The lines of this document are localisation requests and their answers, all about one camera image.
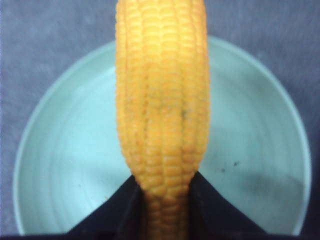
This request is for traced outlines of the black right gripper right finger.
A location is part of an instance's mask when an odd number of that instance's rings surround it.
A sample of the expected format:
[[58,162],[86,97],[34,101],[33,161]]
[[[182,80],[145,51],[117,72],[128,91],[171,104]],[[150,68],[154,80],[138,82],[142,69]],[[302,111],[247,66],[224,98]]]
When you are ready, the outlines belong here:
[[253,220],[226,200],[196,172],[189,185],[189,238],[191,240],[266,240]]

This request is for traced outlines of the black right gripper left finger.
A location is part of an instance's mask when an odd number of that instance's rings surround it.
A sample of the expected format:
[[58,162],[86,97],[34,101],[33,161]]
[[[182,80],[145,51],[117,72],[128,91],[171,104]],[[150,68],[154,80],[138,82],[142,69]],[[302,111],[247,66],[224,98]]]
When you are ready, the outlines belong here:
[[142,191],[130,176],[101,206],[67,233],[69,240],[138,240],[143,215]]

